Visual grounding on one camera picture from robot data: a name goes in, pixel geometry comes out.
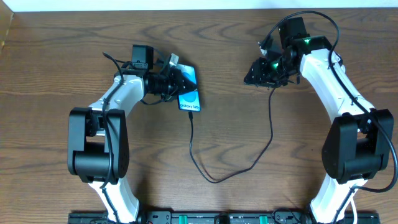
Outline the blue Galaxy smartphone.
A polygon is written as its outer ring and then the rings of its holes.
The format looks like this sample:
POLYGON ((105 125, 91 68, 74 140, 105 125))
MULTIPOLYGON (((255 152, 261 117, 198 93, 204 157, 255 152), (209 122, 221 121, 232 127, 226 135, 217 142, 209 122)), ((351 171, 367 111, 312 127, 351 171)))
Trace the blue Galaxy smartphone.
MULTIPOLYGON (((188 78, 189 81, 197 84, 197 77, 195 69, 192 66, 178 64, 177 68, 181 70, 182 75, 188 78)), ((200 112, 200 97, 198 90, 190 91, 188 93, 178 96, 178 107, 184 111, 200 112)))

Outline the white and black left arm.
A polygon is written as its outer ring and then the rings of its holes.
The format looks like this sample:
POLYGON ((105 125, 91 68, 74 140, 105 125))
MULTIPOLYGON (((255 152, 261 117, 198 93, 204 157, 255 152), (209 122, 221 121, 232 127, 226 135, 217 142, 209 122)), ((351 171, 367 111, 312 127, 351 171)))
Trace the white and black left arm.
POLYGON ((161 55, 148 45, 133 45, 130 60, 103 55, 116 66, 113 84, 96 102, 75 107, 68 122, 68 171, 89 184, 100 196, 107 214, 83 216, 83 223, 146 223, 126 173, 129 166, 127 117, 148 94, 159 103, 177 100, 180 110, 201 110, 195 68, 178 55, 161 55))

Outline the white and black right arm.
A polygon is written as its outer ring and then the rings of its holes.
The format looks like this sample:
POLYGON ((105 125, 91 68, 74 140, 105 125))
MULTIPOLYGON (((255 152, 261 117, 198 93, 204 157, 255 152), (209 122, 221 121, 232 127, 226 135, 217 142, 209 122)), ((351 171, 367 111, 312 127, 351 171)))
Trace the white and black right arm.
POLYGON ((262 57, 251 65, 244 83, 276 89, 296 76, 311 84, 331 126, 322 147, 325 178, 298 222, 342 222, 355 193, 366 190, 369 179, 397 160, 391 141, 394 117, 360 94, 346 75, 336 44, 310 35, 301 12, 283 18, 275 30, 280 45, 274 45, 271 35, 259 43, 262 57))

